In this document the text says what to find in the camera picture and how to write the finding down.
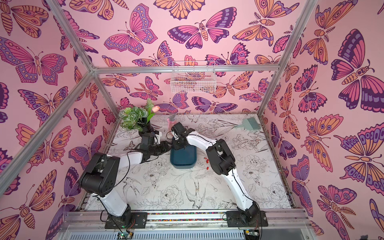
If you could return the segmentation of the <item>teal plastic storage box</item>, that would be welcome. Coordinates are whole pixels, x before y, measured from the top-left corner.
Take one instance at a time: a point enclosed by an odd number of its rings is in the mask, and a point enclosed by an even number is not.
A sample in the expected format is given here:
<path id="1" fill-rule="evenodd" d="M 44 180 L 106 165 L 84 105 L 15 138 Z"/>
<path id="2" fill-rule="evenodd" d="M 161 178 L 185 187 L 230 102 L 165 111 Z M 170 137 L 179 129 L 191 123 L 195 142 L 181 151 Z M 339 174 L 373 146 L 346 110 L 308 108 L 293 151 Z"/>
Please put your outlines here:
<path id="1" fill-rule="evenodd" d="M 197 162 L 197 147 L 172 142 L 170 163 L 176 169 L 191 169 Z"/>

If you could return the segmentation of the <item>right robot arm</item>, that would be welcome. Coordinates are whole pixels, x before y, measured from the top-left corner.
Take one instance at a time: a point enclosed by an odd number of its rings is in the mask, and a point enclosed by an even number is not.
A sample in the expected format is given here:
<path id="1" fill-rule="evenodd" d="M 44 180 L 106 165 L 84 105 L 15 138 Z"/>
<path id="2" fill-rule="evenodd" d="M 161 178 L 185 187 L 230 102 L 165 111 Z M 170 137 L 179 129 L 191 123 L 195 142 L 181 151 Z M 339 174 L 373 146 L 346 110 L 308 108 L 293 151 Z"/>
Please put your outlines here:
<path id="1" fill-rule="evenodd" d="M 172 130 L 173 146 L 181 149 L 187 145 L 195 146 L 206 152 L 211 169 L 224 178 L 232 195 L 235 197 L 238 211 L 251 222 L 260 213 L 258 203 L 251 198 L 239 177 L 235 157 L 227 143 L 223 140 L 209 139 L 194 129 L 184 131 Z"/>

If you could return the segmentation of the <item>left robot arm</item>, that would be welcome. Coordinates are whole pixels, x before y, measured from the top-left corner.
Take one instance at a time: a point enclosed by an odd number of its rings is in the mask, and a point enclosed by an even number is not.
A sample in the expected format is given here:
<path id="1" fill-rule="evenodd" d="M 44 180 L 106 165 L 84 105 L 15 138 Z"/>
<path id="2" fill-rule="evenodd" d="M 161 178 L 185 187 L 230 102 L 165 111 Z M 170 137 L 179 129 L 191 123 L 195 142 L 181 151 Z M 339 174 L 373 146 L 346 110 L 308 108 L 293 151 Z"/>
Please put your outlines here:
<path id="1" fill-rule="evenodd" d="M 160 140 L 161 134 L 146 133 L 138 147 L 118 156 L 95 153 L 79 179 L 79 185 L 92 197 L 101 201 L 109 215 L 122 217 L 129 205 L 116 190 L 119 170 L 149 162 L 168 152 L 172 144 Z"/>

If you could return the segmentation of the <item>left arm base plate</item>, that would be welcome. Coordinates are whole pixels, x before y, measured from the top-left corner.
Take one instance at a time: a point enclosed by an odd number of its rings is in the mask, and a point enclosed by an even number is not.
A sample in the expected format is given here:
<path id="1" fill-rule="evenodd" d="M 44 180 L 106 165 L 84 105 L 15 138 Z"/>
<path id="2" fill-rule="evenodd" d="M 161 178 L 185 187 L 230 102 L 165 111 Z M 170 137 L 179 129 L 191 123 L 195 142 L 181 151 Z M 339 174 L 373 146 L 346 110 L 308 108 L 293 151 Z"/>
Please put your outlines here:
<path id="1" fill-rule="evenodd" d="M 147 212 L 126 212 L 121 217 L 108 216 L 105 229 L 144 229 L 147 224 Z"/>

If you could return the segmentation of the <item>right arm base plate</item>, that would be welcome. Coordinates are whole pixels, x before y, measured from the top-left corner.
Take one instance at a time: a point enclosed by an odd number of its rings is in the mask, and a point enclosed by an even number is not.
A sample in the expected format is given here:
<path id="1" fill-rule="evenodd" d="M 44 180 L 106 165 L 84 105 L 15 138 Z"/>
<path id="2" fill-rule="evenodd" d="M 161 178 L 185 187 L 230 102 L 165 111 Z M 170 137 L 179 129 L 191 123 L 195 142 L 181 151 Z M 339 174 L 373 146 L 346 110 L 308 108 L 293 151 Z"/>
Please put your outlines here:
<path id="1" fill-rule="evenodd" d="M 256 228 L 269 226 L 265 211 L 259 211 L 256 216 L 251 218 L 239 211 L 227 211 L 225 219 L 227 220 L 228 227 Z"/>

